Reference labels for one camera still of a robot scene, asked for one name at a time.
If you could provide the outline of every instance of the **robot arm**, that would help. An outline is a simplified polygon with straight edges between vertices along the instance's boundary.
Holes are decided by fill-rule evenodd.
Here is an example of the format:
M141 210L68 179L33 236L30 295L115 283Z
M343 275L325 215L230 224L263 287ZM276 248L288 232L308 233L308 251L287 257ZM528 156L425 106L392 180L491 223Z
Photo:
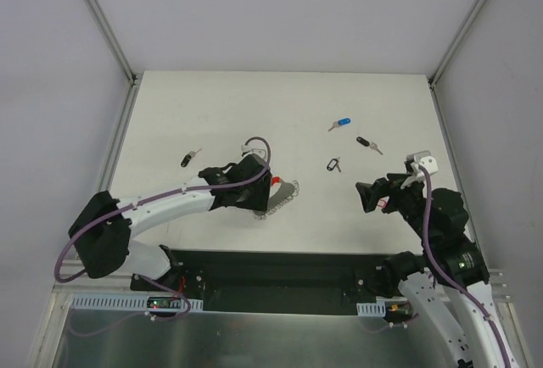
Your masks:
M163 278L176 267L171 251L132 238L184 215L220 207L266 211L272 182L269 152L267 158L244 149L239 163L204 169L170 191L120 199L107 191L95 194L69 230L85 272L91 278L116 270ZM85 226L92 227L82 233Z
M430 152L408 156L406 170L372 185L356 183L356 189L365 212L374 211L380 198L389 197L382 211L398 211L426 243L423 260L411 252L393 255L364 281L366 288L387 298L399 289L438 338L450 367L518 367L495 311L483 256L464 234L468 214L460 193L435 189L427 207L422 181L437 171ZM458 320L433 290L424 266L445 288Z

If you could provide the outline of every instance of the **purple cable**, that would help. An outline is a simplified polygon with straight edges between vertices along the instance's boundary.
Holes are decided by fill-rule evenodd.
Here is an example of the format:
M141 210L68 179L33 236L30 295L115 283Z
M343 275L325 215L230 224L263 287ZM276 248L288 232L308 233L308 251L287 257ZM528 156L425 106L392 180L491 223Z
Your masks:
M181 187L181 188L177 188L176 190L171 190L169 192L162 192L161 194L157 194L155 196L145 198L142 201L138 202L137 205L148 204L148 203L151 203L153 201L160 200L162 198L166 198L166 197L169 197L169 196L173 196L175 194L179 194L180 192L194 192L194 191L197 191L197 190L225 190L225 189L228 189L228 188L236 188L236 187L246 186L246 185L252 183L253 181L257 181L258 179L260 179L268 171L268 169L270 169L270 160L272 159L272 151L270 149L270 144L263 137L250 137L245 144L247 145L248 143L250 143L252 141L261 141L262 143L264 143L266 145L266 151L267 151L266 166L264 166L264 169L262 169L258 175L253 176L248 180L238 181L237 183L219 184L219 185L214 185L214 186Z
M430 248L430 241L429 241L429 232L428 232L428 225L430 223L430 210L432 208L432 182L430 180L430 174L428 171L423 167L419 166L419 169L422 173L424 173L424 178L426 179L426 205L424 207L424 219L423 219L423 246L426 250L426 255L428 256L428 260L430 261L430 264L434 267L434 269L439 273L439 275L453 288L455 288L458 292L462 293L464 296L469 298L473 304L477 306L479 310L481 310L481 313L484 316L484 319L487 323L490 325L490 329L494 333L495 340L498 342L498 347L500 348L501 357L503 358L503 362L505 364L506 368L511 368L511 362L509 360L509 356L507 355L506 345L503 342L503 338L501 338L501 334L498 330L498 326L495 324L494 321L491 320L491 315L488 312L488 310L483 306L481 302L479 302L470 292L468 292L466 289L464 289L462 286L460 286L458 283L453 281L443 269L439 266L437 260L435 260L434 254L432 254L432 249Z
M177 292L175 290L170 289L169 287L161 285L160 283L155 282L153 279L150 279L150 278L148 278L146 276L141 276L141 277L142 277L142 279L144 281L146 281L148 283L151 283L152 285L155 285L158 289L164 290L165 292L175 294L180 300L185 302L185 304L187 305L186 310L184 310L181 313L176 313L176 315L174 315L172 317L160 317L160 316L156 315L154 318L157 321L177 320L177 319L183 317L184 315L186 315L190 311L190 309L191 309L190 302L188 301L187 298L185 298L185 296L183 296L183 294L181 292ZM124 317L120 318L119 320L111 323L109 326L102 327L99 330L96 330L94 332L77 332L76 330L74 330L73 326L71 325L71 314L70 314L70 315L68 315L68 318L66 319L66 330L68 330L68 332L70 332L70 334L72 334L72 335L74 335L76 337L82 337L82 338L94 337L94 336L97 336L98 334L101 334L103 332L106 332L108 330L111 330L112 328L115 328L115 327L119 326L123 322L131 319L132 317L135 317L136 315L145 315L145 314L142 313L141 311L136 311L134 313L130 313L129 315L125 315Z
M258 175L253 176L248 180L239 181L237 183L221 184L221 185L216 185L216 186L190 186L190 187L177 188L177 189L171 190L169 192L163 192L161 194L156 194L155 196L145 198L145 199L139 201L137 203L137 206L152 203L153 201L160 200L162 198L173 196L173 195L179 194L179 193L195 192L195 191L200 191L200 190L225 190L225 189L228 189L228 188L243 187L243 186L246 186L246 185L252 183L253 181L257 181L270 169L270 161L272 159L272 151L271 151L271 148L270 148L270 144L263 137L250 137L247 140L247 142L245 142L245 145L247 145L248 143L253 142L253 141L261 141L262 143L264 143L264 145L266 146L266 151L267 151L266 165L264 166L264 168L260 171L260 173ZM75 273L72 276L62 277L60 275L60 268L62 267L62 263L64 262L64 258L66 257L66 254L68 253L68 251L70 251L70 248L76 243L76 241L85 232L87 232L91 228L97 226L98 224L100 224L100 223L102 223L104 221L109 220L112 217L115 217L116 215L120 215L120 214L128 211L129 209L133 209L133 208L134 208L133 204L128 204L126 207L122 207L121 209L116 209L115 211L111 211L110 213L108 213L106 215L102 215L101 217L98 217L96 220L91 221L86 226L82 227L78 232L76 232L74 234L74 236L68 241L68 243L66 243L66 245L64 246L62 251L60 251L60 255L57 258L57 262L56 262L56 264L54 266L54 278L55 278L55 280L57 282L59 282L59 283L68 283L68 282L71 282L71 281L77 279L79 276L83 275L85 273L84 269L80 270L79 272Z

